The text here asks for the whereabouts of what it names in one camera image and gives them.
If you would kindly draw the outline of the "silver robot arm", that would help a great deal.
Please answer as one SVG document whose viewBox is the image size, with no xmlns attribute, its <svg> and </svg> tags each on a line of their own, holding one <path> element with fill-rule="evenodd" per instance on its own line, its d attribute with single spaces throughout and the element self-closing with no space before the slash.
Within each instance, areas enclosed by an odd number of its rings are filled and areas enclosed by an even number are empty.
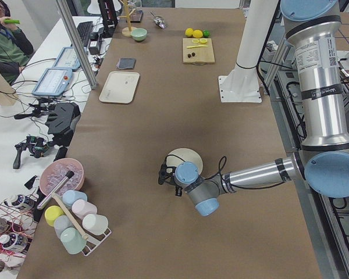
<svg viewBox="0 0 349 279">
<path fill-rule="evenodd" d="M 218 207 L 218 197 L 239 189 L 262 190 L 295 179 L 330 198 L 349 196 L 349 133 L 334 35 L 341 25 L 337 1 L 280 1 L 286 39 L 295 49 L 307 135 L 301 149 L 249 169 L 203 178 L 193 162 L 173 171 L 177 195 L 186 193 L 200 215 Z"/>
</svg>

